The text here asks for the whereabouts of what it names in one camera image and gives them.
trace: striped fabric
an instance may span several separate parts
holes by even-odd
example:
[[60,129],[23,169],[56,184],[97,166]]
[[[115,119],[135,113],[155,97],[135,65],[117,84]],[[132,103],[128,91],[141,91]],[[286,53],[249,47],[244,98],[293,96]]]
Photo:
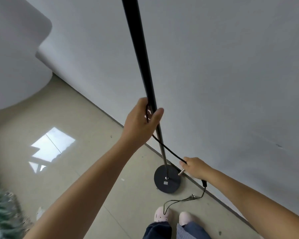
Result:
[[196,239],[196,237],[193,237],[191,234],[185,231],[181,225],[177,223],[176,239]]

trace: jeans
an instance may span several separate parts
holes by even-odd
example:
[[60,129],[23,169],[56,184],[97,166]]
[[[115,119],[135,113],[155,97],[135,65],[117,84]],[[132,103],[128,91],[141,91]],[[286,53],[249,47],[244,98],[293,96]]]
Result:
[[[189,222],[183,226],[184,230],[196,239],[211,239],[203,227]],[[167,221],[154,222],[146,228],[143,239],[171,239],[171,226]]]

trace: beige floor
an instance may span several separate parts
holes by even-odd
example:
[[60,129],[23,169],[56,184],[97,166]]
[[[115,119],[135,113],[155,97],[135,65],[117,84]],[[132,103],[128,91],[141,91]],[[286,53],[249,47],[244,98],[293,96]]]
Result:
[[[33,97],[0,111],[2,185],[17,195],[25,213],[35,221],[39,207],[47,209],[118,140],[121,132],[118,124],[53,77]],[[85,238],[142,238],[155,210],[165,201],[201,194],[185,178],[177,193],[160,192],[153,175],[162,164],[158,155],[141,147],[123,169]],[[207,194],[172,209],[174,225],[181,211],[189,211],[213,239],[259,238]]]

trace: floor lamp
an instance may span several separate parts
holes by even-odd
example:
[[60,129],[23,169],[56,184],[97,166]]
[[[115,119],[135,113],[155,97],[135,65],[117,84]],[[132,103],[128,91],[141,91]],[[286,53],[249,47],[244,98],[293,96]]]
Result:
[[[141,71],[148,103],[153,114],[153,112],[157,110],[157,106],[138,2],[137,0],[122,0],[122,2],[138,65]],[[160,125],[157,126],[156,133],[158,140],[163,143]],[[178,170],[175,167],[167,164],[165,149],[161,144],[160,148],[164,165],[159,166],[156,169],[154,174],[154,182],[160,191],[164,193],[174,193],[180,186],[180,176],[178,175]]]

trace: round lamp base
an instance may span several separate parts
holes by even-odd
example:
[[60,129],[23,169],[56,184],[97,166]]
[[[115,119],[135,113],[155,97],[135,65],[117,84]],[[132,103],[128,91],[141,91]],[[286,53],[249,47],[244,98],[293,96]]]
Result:
[[178,170],[172,165],[167,165],[168,178],[166,178],[165,165],[159,166],[154,174],[154,182],[156,187],[164,193],[174,193],[180,186],[180,176]]

